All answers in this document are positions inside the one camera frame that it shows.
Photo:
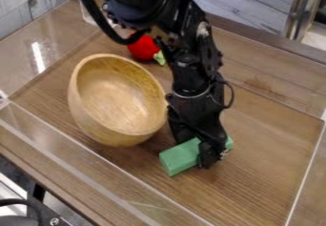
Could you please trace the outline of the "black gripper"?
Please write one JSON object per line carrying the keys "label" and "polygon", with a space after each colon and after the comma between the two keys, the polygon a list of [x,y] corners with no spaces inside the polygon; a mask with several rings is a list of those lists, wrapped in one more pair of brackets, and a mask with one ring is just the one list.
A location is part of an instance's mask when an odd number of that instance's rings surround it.
{"label": "black gripper", "polygon": [[198,166],[209,169],[229,151],[227,133],[219,119],[225,109],[225,88],[189,90],[174,87],[167,101],[175,141],[181,144],[195,136],[203,141],[199,144]]}

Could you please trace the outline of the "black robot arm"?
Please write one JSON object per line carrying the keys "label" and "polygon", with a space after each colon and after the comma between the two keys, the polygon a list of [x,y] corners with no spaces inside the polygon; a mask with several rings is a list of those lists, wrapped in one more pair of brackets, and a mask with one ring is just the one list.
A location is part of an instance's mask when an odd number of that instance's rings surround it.
{"label": "black robot arm", "polygon": [[221,114],[231,107],[233,86],[219,73],[223,53],[211,25],[195,0],[82,0],[96,25],[122,45],[131,45],[154,29],[154,44],[173,71],[173,91],[166,95],[169,122],[182,147],[193,146],[194,165],[210,168],[223,159],[230,136]]}

